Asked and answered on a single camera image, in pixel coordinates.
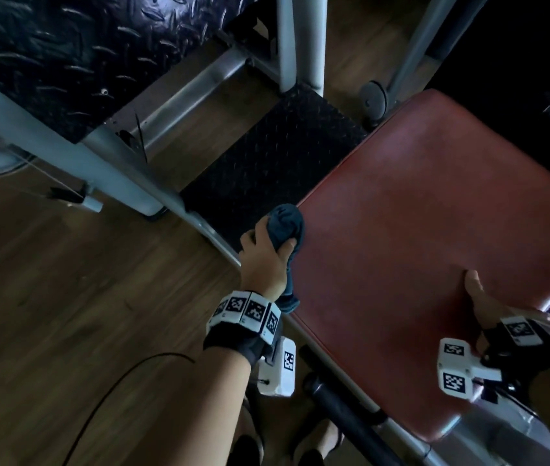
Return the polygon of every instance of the foot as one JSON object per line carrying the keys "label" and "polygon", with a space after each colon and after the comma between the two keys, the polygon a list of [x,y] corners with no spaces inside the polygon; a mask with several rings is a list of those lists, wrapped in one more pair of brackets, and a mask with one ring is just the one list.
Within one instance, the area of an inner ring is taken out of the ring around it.
{"label": "foot", "polygon": [[311,450],[317,450],[326,458],[340,443],[340,430],[329,419],[324,419],[311,433],[301,440],[294,450],[292,459],[295,466],[301,461],[302,456]]}
{"label": "foot", "polygon": [[260,435],[257,433],[248,406],[249,402],[247,397],[245,397],[243,406],[240,409],[240,414],[238,415],[238,422],[236,423],[234,441],[232,444],[236,444],[236,441],[243,435],[253,438],[257,444],[257,448],[260,450],[260,464],[262,464],[262,460],[264,459],[264,445],[262,443],[262,438],[260,438]]}

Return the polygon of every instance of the blue cloth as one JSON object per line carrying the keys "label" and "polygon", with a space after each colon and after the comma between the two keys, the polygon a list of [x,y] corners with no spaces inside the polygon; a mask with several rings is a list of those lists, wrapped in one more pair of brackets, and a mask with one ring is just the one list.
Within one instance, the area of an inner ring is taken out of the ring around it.
{"label": "blue cloth", "polygon": [[294,204],[280,204],[275,209],[269,212],[269,222],[266,225],[266,229],[269,231],[269,237],[275,250],[279,250],[284,242],[288,239],[295,238],[297,245],[294,247],[290,259],[288,260],[288,267],[286,273],[288,281],[286,283],[286,289],[284,293],[275,301],[275,304],[281,309],[281,312],[285,314],[291,313],[295,310],[299,303],[292,292],[292,274],[290,273],[290,263],[301,248],[303,237],[305,236],[305,221],[301,211]]}

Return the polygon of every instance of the red leather cushion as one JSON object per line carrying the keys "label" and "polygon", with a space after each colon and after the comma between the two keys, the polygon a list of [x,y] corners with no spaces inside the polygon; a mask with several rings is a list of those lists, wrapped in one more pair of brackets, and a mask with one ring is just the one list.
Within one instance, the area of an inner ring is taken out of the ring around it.
{"label": "red leather cushion", "polygon": [[479,335],[464,270],[511,305],[550,295],[550,173],[425,91],[300,209],[297,321],[396,422],[440,438],[469,407],[443,394],[436,374],[442,337]]}

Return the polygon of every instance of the qr code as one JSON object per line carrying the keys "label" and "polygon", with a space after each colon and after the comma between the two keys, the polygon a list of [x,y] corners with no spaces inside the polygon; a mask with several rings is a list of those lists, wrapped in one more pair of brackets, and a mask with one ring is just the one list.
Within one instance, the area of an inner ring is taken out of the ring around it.
{"label": "qr code", "polygon": [[264,317],[264,313],[266,312],[266,306],[256,303],[255,301],[249,301],[249,305],[247,306],[247,310],[244,312],[244,314],[249,318],[253,319],[257,322],[262,322],[262,318]]}
{"label": "qr code", "polygon": [[243,311],[244,302],[246,297],[231,297],[227,311],[232,313],[240,313]]}
{"label": "qr code", "polygon": [[465,347],[461,347],[460,345],[445,344],[443,351],[451,355],[465,356]]}
{"label": "qr code", "polygon": [[450,391],[466,393],[465,378],[456,375],[448,375],[443,373],[443,387]]}
{"label": "qr code", "polygon": [[284,351],[284,368],[294,371],[294,353]]}
{"label": "qr code", "polygon": [[513,324],[505,324],[506,329],[513,337],[526,337],[535,335],[534,330],[527,322],[515,322]]}
{"label": "qr code", "polygon": [[266,322],[266,329],[271,333],[275,334],[275,330],[277,330],[277,323],[279,322],[279,318],[273,314],[269,314],[269,320]]}
{"label": "qr code", "polygon": [[218,316],[220,313],[223,312],[223,310],[225,309],[225,305],[228,303],[229,299],[225,299],[225,301],[222,301],[221,304],[219,304],[217,306],[217,310],[215,311],[214,314],[212,314],[213,317],[215,316]]}

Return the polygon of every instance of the hand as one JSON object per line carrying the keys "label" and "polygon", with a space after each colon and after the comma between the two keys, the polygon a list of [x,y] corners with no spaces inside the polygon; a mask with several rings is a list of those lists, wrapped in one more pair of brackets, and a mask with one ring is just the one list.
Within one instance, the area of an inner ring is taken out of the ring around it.
{"label": "hand", "polygon": [[[510,307],[488,296],[481,285],[480,277],[475,270],[467,271],[465,275],[465,289],[473,300],[473,313],[483,330],[494,329],[504,317],[523,316],[527,319],[550,322],[550,314],[536,309],[518,309]],[[483,353],[488,348],[488,341],[484,334],[480,335],[476,344],[477,351]]]}
{"label": "hand", "polygon": [[240,237],[243,246],[239,257],[242,291],[254,291],[269,301],[275,301],[286,289],[286,265],[297,244],[296,239],[285,242],[275,251],[266,230],[268,216],[255,225],[255,230]]}

